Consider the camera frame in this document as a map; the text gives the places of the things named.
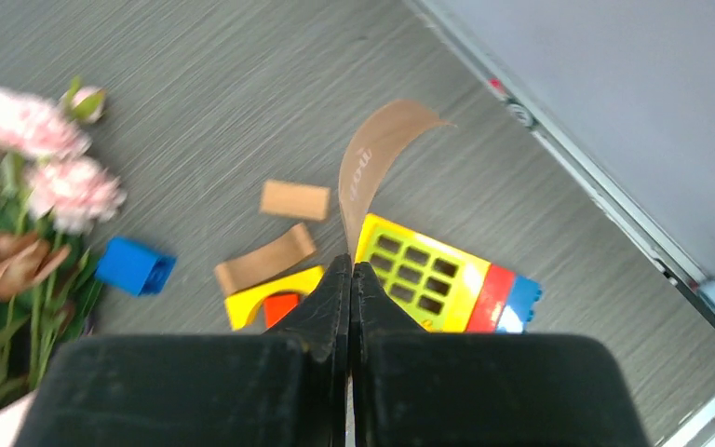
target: pink carnation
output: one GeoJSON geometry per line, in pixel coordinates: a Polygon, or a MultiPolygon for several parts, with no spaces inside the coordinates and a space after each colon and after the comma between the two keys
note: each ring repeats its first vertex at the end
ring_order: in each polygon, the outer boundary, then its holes
{"type": "Polygon", "coordinates": [[[56,104],[0,88],[0,145],[30,159],[65,158],[86,152],[91,139],[56,104]]]}
{"type": "Polygon", "coordinates": [[[39,219],[53,211],[54,227],[70,234],[90,231],[95,219],[111,219],[127,197],[119,179],[86,156],[37,166],[28,171],[26,181],[32,189],[31,216],[39,219]]]}

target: yellow arch block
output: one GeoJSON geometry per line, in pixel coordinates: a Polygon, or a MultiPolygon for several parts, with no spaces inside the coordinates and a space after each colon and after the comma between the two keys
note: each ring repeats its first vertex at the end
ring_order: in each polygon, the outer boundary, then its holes
{"type": "Polygon", "coordinates": [[[325,269],[318,265],[294,275],[229,295],[225,299],[225,305],[232,329],[236,331],[251,324],[256,319],[256,314],[259,312],[264,298],[281,291],[296,291],[307,295],[314,291],[324,274],[325,269]]]}

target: brown flower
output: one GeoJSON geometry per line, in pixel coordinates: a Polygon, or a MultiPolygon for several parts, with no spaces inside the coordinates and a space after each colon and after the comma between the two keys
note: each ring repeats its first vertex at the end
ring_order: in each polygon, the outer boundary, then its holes
{"type": "Polygon", "coordinates": [[[35,233],[0,232],[0,302],[44,281],[70,255],[70,246],[50,252],[50,243],[35,233]]]}

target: red stripe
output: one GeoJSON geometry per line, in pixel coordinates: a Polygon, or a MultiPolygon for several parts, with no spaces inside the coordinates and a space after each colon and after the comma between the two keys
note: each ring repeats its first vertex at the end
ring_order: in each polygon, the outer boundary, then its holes
{"type": "Polygon", "coordinates": [[[499,265],[489,267],[465,332],[494,332],[516,277],[517,274],[499,265]]]}

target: artificial flower bouquet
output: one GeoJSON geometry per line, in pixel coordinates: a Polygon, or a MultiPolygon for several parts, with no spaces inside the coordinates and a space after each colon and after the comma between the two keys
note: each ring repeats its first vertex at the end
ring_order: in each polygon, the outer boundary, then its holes
{"type": "Polygon", "coordinates": [[[59,101],[0,88],[0,409],[35,389],[59,343],[89,330],[102,284],[84,236],[125,201],[84,156],[105,92],[76,78],[59,101]]]}

